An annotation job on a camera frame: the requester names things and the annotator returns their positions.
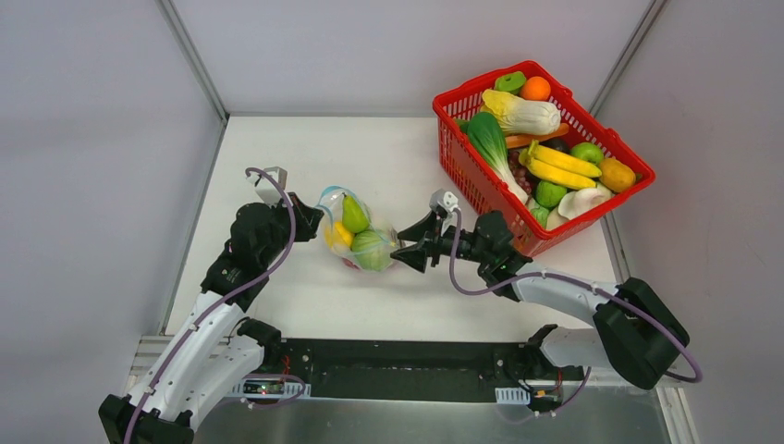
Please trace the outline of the yellow toy bell pepper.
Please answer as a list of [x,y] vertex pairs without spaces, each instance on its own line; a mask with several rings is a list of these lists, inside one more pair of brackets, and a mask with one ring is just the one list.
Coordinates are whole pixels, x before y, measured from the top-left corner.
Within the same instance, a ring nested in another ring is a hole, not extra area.
[[340,221],[325,228],[325,243],[335,254],[350,252],[353,240],[354,234],[347,230]]

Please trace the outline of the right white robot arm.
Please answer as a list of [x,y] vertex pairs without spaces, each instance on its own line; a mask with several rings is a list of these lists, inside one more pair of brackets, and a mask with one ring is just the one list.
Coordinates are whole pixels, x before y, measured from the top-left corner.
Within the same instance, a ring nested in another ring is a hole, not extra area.
[[[452,216],[456,225],[447,225]],[[462,214],[433,210],[400,232],[409,246],[391,258],[421,273],[441,257],[455,266],[476,263],[485,286],[462,287],[461,294],[494,293],[514,302],[541,305],[579,319],[584,328],[542,327],[530,340],[524,363],[530,375],[546,379],[560,367],[604,367],[639,389],[654,388],[663,377],[696,384],[704,372],[688,351],[690,336],[654,289],[629,277],[621,283],[591,281],[537,264],[512,244],[513,235],[498,211],[478,217],[473,230],[461,226]]]

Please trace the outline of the clear zip top bag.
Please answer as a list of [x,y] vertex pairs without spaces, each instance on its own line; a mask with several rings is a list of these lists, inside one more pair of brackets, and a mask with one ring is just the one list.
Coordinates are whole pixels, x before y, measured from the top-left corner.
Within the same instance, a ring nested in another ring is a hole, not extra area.
[[381,273],[394,265],[391,253],[403,246],[398,232],[353,191],[330,186],[316,208],[323,212],[325,245],[349,268]]

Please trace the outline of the green toy pear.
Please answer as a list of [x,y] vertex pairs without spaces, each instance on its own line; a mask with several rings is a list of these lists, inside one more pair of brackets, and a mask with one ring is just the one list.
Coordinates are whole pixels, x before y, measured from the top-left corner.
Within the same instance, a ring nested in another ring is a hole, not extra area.
[[359,234],[371,226],[371,217],[368,207],[349,194],[342,199],[342,220],[344,227],[353,234]]

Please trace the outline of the pale green toy cabbage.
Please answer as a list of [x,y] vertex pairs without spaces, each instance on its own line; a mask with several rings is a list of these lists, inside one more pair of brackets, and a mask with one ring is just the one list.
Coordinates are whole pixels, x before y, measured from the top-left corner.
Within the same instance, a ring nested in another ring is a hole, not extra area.
[[382,272],[391,266],[390,254],[398,245],[387,233],[365,230],[354,236],[350,248],[355,263],[362,270]]

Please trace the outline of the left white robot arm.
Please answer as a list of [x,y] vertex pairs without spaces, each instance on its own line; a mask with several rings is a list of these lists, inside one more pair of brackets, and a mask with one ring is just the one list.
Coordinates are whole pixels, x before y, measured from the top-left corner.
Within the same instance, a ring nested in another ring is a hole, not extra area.
[[236,213],[222,252],[178,333],[123,397],[109,395],[99,418],[111,443],[191,443],[210,411],[252,371],[282,361],[280,331],[248,309],[296,242],[314,239],[323,211],[293,192]]

